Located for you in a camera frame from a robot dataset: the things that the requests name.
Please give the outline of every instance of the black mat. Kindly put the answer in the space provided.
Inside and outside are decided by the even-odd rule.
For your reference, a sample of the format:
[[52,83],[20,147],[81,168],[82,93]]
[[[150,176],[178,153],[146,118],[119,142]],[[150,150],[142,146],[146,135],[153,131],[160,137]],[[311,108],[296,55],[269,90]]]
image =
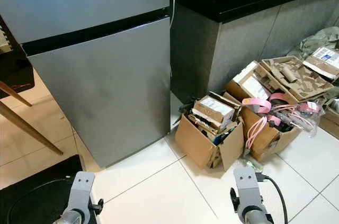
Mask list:
[[[1,224],[52,224],[67,206],[71,183],[54,182],[33,193],[24,196],[13,208],[11,222],[7,223],[7,213],[13,203],[27,194],[31,189],[52,180],[75,176],[81,171],[78,155],[49,167],[16,184],[0,190],[0,223]],[[90,224],[95,224],[95,215],[91,211]]]

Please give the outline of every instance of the black refrigerator trim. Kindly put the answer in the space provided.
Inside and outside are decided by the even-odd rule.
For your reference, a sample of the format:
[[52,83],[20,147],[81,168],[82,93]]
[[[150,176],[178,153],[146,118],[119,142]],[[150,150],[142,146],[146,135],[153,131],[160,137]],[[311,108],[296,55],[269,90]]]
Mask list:
[[72,46],[81,42],[102,38],[144,24],[165,19],[167,17],[169,17],[168,7],[161,8],[159,10],[139,14],[110,23],[26,42],[22,44],[22,48],[25,50],[27,56],[33,56],[39,53]]

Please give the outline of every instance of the black cable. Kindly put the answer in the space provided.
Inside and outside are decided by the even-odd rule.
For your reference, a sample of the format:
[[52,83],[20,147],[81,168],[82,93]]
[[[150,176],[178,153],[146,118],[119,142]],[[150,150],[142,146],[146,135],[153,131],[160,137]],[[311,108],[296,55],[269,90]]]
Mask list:
[[12,210],[14,209],[15,205],[18,204],[24,197],[28,196],[29,194],[31,194],[32,192],[40,189],[41,187],[44,187],[48,184],[51,184],[51,183],[55,183],[55,182],[61,182],[61,181],[68,181],[69,179],[66,179],[66,178],[61,178],[61,179],[55,179],[55,180],[52,180],[52,181],[49,181],[49,182],[46,182],[46,183],[43,183],[33,189],[31,189],[28,193],[22,195],[20,198],[18,198],[12,205],[11,207],[9,208],[8,212],[7,212],[7,224],[11,224],[11,213],[12,213]]
[[287,224],[288,223],[288,221],[287,221],[287,209],[286,209],[284,197],[282,196],[282,193],[281,193],[281,191],[279,189],[279,186],[268,175],[264,175],[264,178],[267,179],[267,180],[270,180],[273,183],[273,185],[276,188],[276,190],[278,191],[279,197],[280,197],[280,200],[281,200],[281,203],[282,203],[282,208],[284,210],[284,219],[285,219],[284,223]]

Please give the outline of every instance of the cardboard tube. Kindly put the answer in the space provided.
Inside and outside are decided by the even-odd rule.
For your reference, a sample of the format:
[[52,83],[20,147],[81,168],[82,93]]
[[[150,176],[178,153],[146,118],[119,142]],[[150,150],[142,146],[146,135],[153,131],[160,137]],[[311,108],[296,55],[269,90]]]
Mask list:
[[288,82],[293,83],[297,81],[297,78],[288,67],[283,67],[280,72],[287,78]]

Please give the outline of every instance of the white cable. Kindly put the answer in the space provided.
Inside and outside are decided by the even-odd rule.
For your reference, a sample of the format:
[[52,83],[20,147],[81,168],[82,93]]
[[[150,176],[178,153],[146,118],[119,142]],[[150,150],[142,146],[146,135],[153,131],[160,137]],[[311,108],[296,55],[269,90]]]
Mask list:
[[169,23],[169,28],[171,28],[171,26],[172,26],[172,23],[173,23],[173,18],[174,18],[174,10],[175,10],[175,0],[173,0],[173,11],[172,11],[171,22]]

